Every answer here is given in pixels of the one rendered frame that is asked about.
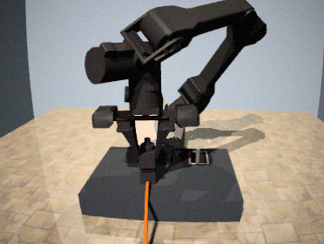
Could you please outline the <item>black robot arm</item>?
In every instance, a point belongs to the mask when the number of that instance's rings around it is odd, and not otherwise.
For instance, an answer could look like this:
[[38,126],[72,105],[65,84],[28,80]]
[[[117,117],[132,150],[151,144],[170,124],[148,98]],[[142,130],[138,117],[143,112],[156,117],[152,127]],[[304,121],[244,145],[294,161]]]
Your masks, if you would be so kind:
[[[226,27],[226,39],[204,70],[180,86],[176,104],[195,104],[202,113],[215,94],[215,82],[241,50],[267,34],[267,24],[247,0],[223,0],[194,8],[177,5],[148,10],[120,31],[122,43],[104,42],[89,49],[84,59],[86,76],[98,85],[130,78],[159,78],[161,63],[186,48],[203,33]],[[138,36],[141,31],[148,42]]]

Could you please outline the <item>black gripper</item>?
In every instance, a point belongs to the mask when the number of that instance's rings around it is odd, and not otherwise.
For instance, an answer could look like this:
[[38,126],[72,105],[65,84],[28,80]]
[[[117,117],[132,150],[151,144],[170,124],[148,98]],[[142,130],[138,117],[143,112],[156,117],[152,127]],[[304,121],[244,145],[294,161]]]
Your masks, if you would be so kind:
[[169,132],[175,131],[175,120],[182,127],[200,126],[200,113],[195,104],[176,104],[175,110],[162,110],[161,77],[130,78],[128,94],[129,111],[119,111],[117,105],[100,105],[91,115],[91,124],[94,129],[110,128],[117,121],[117,132],[122,132],[137,160],[139,149],[135,121],[159,121],[155,160],[158,160]]

